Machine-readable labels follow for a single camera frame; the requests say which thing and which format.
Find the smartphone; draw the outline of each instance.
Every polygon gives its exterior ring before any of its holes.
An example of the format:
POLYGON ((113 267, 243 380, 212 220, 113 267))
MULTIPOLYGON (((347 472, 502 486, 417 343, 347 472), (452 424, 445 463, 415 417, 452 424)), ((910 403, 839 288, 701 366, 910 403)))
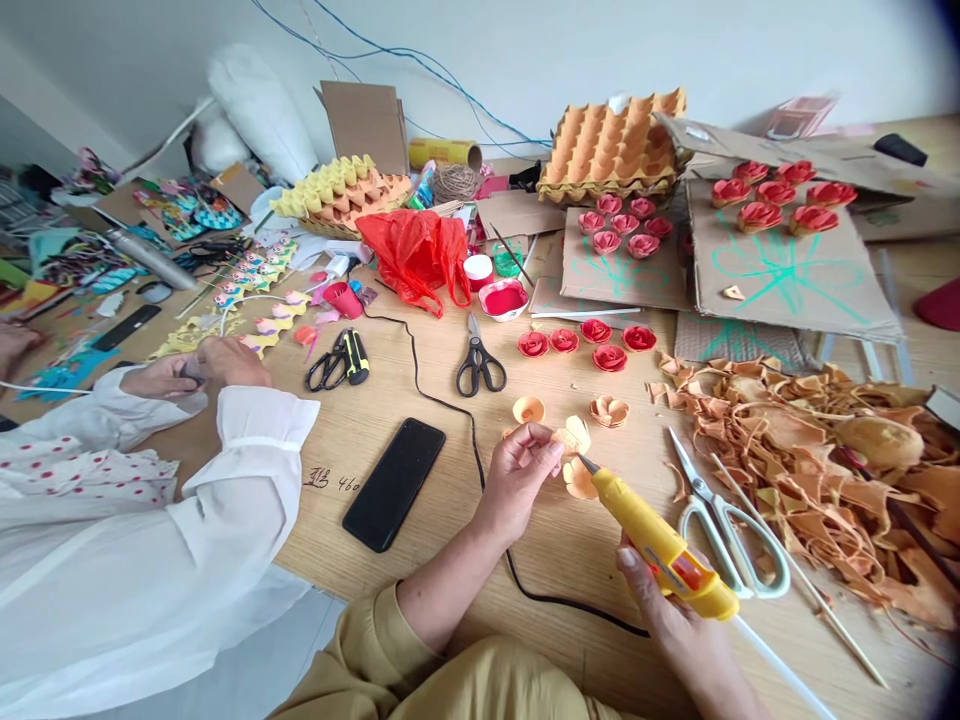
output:
POLYGON ((388 550, 446 441, 443 431, 404 420, 343 516, 343 529, 376 553, 388 550))

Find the red plastic bag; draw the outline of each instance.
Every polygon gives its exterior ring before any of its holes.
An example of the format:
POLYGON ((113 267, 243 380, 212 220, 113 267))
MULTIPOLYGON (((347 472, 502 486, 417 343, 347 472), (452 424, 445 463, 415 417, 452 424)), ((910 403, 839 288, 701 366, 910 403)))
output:
POLYGON ((377 254, 383 281, 405 303, 441 318, 443 303, 434 290, 446 285, 455 305, 470 307, 470 283, 463 271, 467 259, 463 222, 429 210, 394 210, 357 218, 357 230, 377 254), (457 299, 458 289, 462 301, 457 299))

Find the white shirt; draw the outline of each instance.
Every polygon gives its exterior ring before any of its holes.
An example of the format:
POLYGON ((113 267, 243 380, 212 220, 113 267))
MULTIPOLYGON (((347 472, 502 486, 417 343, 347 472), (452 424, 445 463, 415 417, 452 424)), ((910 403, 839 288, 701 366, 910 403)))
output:
POLYGON ((207 398, 127 395, 130 369, 0 434, 5 720, 97 712, 175 687, 309 587, 271 562, 297 517, 300 448, 320 403, 225 388, 223 448, 169 504, 177 463, 126 451, 207 398))

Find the yellow hot glue gun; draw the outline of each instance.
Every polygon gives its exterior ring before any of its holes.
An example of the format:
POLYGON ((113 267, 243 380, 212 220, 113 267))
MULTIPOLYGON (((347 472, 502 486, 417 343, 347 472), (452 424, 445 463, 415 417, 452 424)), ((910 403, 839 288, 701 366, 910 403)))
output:
POLYGON ((593 475, 600 502, 653 569, 664 595, 675 593, 700 617, 729 620, 737 614, 737 596, 716 572, 687 551, 687 541, 666 520, 612 472, 583 455, 580 460, 593 475))

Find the yellow egg carton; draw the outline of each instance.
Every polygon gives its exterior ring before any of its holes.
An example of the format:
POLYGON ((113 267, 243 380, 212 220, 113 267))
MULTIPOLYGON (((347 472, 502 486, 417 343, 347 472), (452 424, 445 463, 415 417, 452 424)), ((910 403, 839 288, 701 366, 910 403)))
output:
POLYGON ((369 155, 334 159, 270 203, 312 233, 360 240, 357 218, 396 210, 410 194, 406 175, 381 174, 369 155))
POLYGON ((682 169, 667 131, 653 118, 683 117, 687 95, 630 98, 619 113, 608 105, 567 107, 540 174, 540 199, 578 203, 606 193, 620 197, 666 194, 682 169))

